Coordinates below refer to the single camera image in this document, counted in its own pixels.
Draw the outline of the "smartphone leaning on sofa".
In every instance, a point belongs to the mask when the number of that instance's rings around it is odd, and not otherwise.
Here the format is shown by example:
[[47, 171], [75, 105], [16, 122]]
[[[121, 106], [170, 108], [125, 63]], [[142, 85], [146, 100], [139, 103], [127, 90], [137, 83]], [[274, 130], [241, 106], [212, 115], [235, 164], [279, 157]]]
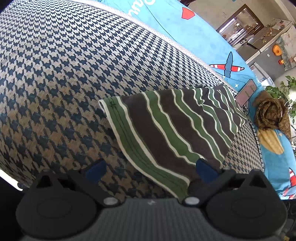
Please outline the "smartphone leaning on sofa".
[[250, 97], [256, 92], [257, 86], [253, 79], [250, 79], [236, 96], [236, 102], [243, 107]]

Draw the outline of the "green potted plant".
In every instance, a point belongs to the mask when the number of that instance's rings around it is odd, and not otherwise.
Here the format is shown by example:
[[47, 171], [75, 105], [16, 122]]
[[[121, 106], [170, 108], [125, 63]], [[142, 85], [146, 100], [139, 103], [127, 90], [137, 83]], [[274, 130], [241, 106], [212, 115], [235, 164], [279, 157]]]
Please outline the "green potted plant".
[[267, 86], [265, 90], [274, 98], [282, 99], [288, 109], [292, 125], [295, 126], [295, 77], [285, 76], [286, 81], [280, 82], [280, 87]]

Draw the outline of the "brown patterned scarf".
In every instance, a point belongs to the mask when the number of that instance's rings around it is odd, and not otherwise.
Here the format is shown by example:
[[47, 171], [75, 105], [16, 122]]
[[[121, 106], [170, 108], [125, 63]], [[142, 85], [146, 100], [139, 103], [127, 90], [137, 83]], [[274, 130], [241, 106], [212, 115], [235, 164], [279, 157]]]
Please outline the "brown patterned scarf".
[[256, 107], [255, 124], [258, 128], [280, 130], [291, 142], [288, 109], [282, 99], [272, 97], [266, 90], [261, 91], [253, 104]]

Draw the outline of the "houndstooth sofa seat cover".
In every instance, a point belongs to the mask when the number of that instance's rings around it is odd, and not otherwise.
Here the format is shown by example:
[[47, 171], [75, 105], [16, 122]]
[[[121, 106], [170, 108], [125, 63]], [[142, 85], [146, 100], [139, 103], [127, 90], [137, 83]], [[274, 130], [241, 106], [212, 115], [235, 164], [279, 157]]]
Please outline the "houndstooth sofa seat cover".
[[98, 184], [112, 196], [168, 197], [126, 160], [98, 102], [221, 82], [203, 57], [117, 9], [12, 1], [1, 12], [1, 169], [30, 186], [103, 159]]

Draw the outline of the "silver refrigerator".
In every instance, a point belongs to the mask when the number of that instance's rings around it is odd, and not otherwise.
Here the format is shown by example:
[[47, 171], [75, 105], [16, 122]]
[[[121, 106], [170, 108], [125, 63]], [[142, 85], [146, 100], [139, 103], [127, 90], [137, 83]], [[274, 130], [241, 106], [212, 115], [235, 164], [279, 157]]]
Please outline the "silver refrigerator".
[[265, 26], [255, 35], [249, 35], [233, 48], [248, 66], [258, 64], [274, 81], [285, 72], [285, 66], [278, 62], [281, 54], [275, 54], [273, 47], [277, 39], [292, 26], [291, 21], [273, 19], [270, 25]]

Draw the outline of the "blue cartoon sofa back cover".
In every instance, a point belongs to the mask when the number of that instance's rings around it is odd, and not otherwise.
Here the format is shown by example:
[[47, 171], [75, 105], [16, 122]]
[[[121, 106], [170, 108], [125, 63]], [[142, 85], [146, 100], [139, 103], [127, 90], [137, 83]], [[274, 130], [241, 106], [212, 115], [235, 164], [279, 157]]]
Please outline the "blue cartoon sofa back cover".
[[[242, 57], [205, 20], [179, 1], [105, 1], [105, 5], [133, 17], [169, 37], [208, 64], [236, 91], [253, 79], [257, 90], [249, 99], [255, 123], [255, 98], [265, 89]], [[264, 173], [279, 197], [295, 199], [295, 155], [292, 142], [280, 131], [255, 129], [265, 164]]]

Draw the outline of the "green brown striped shirt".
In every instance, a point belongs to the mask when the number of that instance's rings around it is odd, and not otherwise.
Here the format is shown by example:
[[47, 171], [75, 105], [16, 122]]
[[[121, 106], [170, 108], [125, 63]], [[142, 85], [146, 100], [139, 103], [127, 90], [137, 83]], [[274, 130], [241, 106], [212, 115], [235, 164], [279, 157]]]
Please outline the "green brown striped shirt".
[[220, 168], [247, 122], [223, 84], [108, 97], [99, 106], [126, 159], [180, 200], [201, 181], [197, 161]]

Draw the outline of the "orange toy on fridge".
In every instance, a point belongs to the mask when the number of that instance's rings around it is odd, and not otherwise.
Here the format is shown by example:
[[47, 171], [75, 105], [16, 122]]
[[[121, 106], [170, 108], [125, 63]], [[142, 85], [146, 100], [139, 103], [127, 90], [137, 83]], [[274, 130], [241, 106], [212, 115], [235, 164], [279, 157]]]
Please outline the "orange toy on fridge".
[[281, 54], [282, 54], [282, 50], [279, 45], [274, 45], [272, 48], [272, 51], [275, 56], [281, 56]]

